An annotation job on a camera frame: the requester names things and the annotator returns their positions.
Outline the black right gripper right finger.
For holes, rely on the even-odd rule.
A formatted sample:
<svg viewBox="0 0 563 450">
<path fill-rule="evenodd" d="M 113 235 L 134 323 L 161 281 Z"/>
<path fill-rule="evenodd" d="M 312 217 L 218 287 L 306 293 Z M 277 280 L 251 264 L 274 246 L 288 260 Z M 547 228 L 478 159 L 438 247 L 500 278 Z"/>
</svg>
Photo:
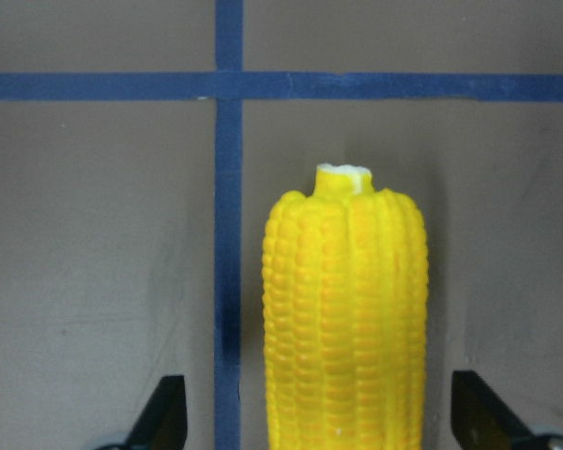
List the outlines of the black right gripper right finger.
<svg viewBox="0 0 563 450">
<path fill-rule="evenodd" d="M 450 427 L 461 449 L 534 449 L 535 435 L 473 370 L 451 376 Z"/>
</svg>

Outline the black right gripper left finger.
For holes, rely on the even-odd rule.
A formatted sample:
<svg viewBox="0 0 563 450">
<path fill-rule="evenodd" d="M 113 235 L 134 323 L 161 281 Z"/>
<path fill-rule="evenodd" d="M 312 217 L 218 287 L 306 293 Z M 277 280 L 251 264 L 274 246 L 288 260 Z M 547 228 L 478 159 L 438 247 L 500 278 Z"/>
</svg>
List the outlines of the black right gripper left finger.
<svg viewBox="0 0 563 450">
<path fill-rule="evenodd" d="M 124 449 L 182 450 L 188 437 L 186 385 L 183 375 L 167 375 L 140 413 Z"/>
</svg>

